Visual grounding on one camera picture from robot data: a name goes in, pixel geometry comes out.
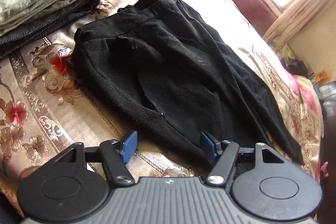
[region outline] screw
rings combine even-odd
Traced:
[[[221,184],[224,182],[224,178],[221,176],[209,176],[207,181],[210,184]]]
[[[120,184],[129,184],[132,182],[132,179],[128,176],[118,176],[116,177],[116,181]]]

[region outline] blue clip pad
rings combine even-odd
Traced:
[[[215,144],[203,132],[202,132],[202,135],[201,135],[201,149],[203,150],[203,152],[205,153],[208,161],[212,165],[214,165],[218,161],[220,155],[218,155],[218,153],[216,151]]]
[[[138,147],[138,132],[136,130],[132,131],[126,140],[122,143],[122,150],[120,152],[120,159],[123,164],[129,162],[134,152]]]

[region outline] satin bedspread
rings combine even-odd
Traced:
[[[80,79],[74,79],[70,62],[78,27],[137,1],[101,0],[92,14],[0,60],[0,189],[18,211],[16,187],[21,178],[73,142],[97,146],[104,140],[120,139],[132,129],[119,113],[111,112],[81,87]],[[302,147],[302,168],[318,179],[323,120],[311,83],[283,69],[230,0],[183,1],[197,10],[269,86],[286,127]],[[267,133],[272,141],[272,133]],[[185,162],[169,147],[158,147],[142,136],[127,167],[136,179],[206,172],[196,162]],[[101,165],[92,164],[91,168],[102,174]]]

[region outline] dark gray cloth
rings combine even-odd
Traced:
[[[22,220],[8,199],[0,193],[0,224],[19,224]]]
[[[91,12],[100,0],[77,0],[45,17],[22,24],[0,37],[0,58]]]
[[[201,132],[255,147],[277,144],[303,163],[265,84],[182,0],[139,0],[75,34],[74,69],[135,129],[196,160]]]

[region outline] ribbed plastic surface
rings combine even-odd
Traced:
[[[116,189],[96,214],[78,224],[266,224],[239,209],[220,188],[194,178],[141,178]],[[301,224],[316,224],[311,218]],[[36,224],[26,219],[24,224]]]

